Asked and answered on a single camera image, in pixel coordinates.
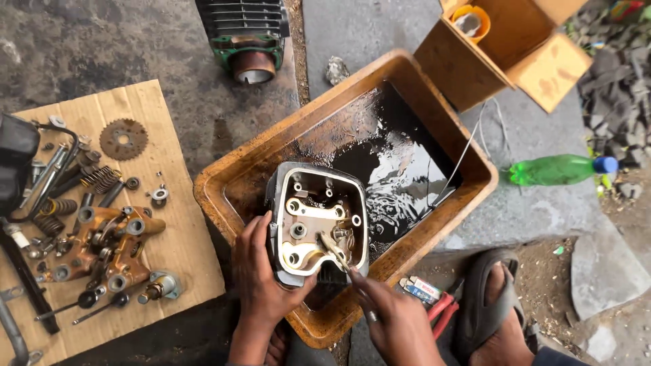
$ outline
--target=blue bottle cap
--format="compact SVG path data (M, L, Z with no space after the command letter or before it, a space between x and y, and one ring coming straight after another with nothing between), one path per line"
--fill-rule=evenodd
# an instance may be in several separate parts
M592 162L592 167L599 174L608 174L619 169L619 163L612 156L606 156L604 158L596 158Z

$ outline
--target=orange tray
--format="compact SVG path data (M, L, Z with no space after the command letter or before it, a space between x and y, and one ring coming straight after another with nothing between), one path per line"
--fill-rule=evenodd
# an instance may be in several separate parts
M309 161L306 151L332 153L354 142L355 134L374 128L364 125L365 119L358 115L340 116L335 112L385 81L398 91L453 162L458 162L470 133L413 56L402 49L393 50L211 164L197 177L195 198L230 245L244 229L243 219L248 222L260 214L266 183L281 162ZM463 177L462 185L373 262L369 277L393 286L497 186L497 169L475 142L458 173ZM348 287L321 310L311 311L303 304L286 319L309 346L325 348L338 341L361 315L355 294Z

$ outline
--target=foot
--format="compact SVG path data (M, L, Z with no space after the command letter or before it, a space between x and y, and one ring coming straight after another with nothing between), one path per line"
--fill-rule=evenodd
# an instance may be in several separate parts
M486 303L497 301L505 285L501 262L495 263L486 280ZM534 355L527 348L515 309L511 309L500 328L470 356L470 366L530 366Z
M284 366L287 360L288 341L284 322L281 321L273 330L264 364L267 366Z

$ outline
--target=cardboard sheet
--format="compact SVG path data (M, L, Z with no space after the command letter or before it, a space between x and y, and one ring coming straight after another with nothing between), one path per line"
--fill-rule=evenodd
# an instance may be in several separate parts
M160 184L165 184L169 189L167 205L160 210L153 210L153 217L165 220L167 228L146 242L144 258L151 270L167 269L178 273L185 287L185 292L177 300L164 298L146 305L135 300L140 292L133 291L132 300L126 308L109 309L77 326L73 326L72 321L89 311L77 307L64 311L57 315L61 331L52 336L33 320L35 312L26 296L9 301L8 306L25 337L28 349L44 352L42 361L37 365L51 365L224 293L224 280L215 249L204 216L193 197L192 181L158 80L16 114L41 123L47 123L49 115L61 116L69 129L79 135L89 136L92 139L92 149L100 152L100 133L111 121L131 118L146 128L149 143L140 156L126 162L116 162L102 156L100 165L120 170L125 179L138 176L142 182L139 190L123 190L111 206L113 208L127 205L149 207L150 198L145 196L145 192L153 191ZM42 132L41 136L41 146L47 142L67 142L69 138L52 131ZM53 151L39 151L36 157L47 162L52 154ZM61 198L79 202L85 190L79 186ZM103 196L96 196L95 204L98 204ZM67 227L64 234L72 229L75 218L75 214L65 218ZM42 236L32 224L23 225L23 231L28 238ZM39 260L27 259L27 262L35 270ZM51 254L46 262L52 268L57 264L57 258ZM67 283L45 284L45 297L54 309L73 303L87 281L88 277ZM18 284L13 267L0 251L0 289L9 289ZM144 284L137 287L138 290L142 288ZM107 301L108 296L104 296L94 309ZM0 365L7 365L13 357L11 344L3 333L0 335Z
M551 113L591 64L582 49L559 33L520 62L516 83Z

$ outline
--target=hand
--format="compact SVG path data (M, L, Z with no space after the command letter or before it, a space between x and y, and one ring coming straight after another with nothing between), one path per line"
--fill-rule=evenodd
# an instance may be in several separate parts
M389 365L445 365L436 348L427 313L421 302L400 294L386 283L350 274L359 304L368 320L373 345ZM377 321L368 313L373 311Z
M303 287L288 290L274 278L267 254L267 227L271 211L246 226L235 241L232 262L235 282L240 290L242 311L233 335L229 361L240 365L259 365L274 327L303 302L316 285L316 274L305 278Z

